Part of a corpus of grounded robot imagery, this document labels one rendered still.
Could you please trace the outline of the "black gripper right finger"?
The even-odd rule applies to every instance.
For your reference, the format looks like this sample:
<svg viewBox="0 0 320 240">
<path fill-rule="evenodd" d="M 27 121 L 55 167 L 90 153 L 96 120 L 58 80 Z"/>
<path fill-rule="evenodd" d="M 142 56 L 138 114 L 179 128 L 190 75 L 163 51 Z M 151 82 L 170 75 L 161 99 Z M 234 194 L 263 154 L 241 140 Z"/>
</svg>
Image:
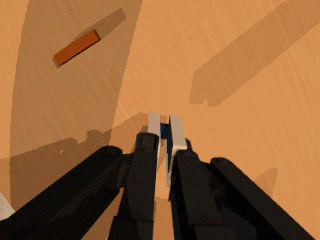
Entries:
<svg viewBox="0 0 320 240">
<path fill-rule="evenodd" d="M 180 115 L 169 116 L 165 150 L 174 240 L 315 240 L 230 160 L 200 161 Z"/>
</svg>

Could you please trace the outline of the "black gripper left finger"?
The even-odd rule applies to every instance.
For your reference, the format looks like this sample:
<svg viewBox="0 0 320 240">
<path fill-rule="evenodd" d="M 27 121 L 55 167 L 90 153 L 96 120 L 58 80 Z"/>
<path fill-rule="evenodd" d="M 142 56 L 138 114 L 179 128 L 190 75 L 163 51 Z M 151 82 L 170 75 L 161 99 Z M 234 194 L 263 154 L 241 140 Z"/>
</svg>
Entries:
<svg viewBox="0 0 320 240">
<path fill-rule="evenodd" d="M 159 138 L 160 113 L 150 112 L 148 132 L 136 135 L 134 154 L 112 145 L 99 148 L 1 220 L 0 240 L 81 240 L 120 188 L 107 240 L 153 240 Z"/>
</svg>

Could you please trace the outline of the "orange rod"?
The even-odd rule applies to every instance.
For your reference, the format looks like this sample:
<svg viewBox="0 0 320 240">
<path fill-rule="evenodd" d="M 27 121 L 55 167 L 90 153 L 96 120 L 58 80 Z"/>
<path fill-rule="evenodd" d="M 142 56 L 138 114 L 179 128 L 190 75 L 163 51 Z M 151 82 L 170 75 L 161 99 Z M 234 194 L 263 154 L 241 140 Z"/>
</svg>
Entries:
<svg viewBox="0 0 320 240">
<path fill-rule="evenodd" d="M 101 41 L 100 36 L 98 35 L 96 30 L 92 29 L 53 56 L 60 66 L 99 41 Z"/>
</svg>

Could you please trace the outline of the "small blue cube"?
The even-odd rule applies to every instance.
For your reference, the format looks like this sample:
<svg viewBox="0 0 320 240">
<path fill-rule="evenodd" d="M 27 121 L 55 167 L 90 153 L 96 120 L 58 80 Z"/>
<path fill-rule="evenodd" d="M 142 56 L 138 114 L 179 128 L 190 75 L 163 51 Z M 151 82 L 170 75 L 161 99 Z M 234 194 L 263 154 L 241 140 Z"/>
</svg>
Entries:
<svg viewBox="0 0 320 240">
<path fill-rule="evenodd" d="M 167 140 L 168 124 L 160 123 L 160 138 Z"/>
</svg>

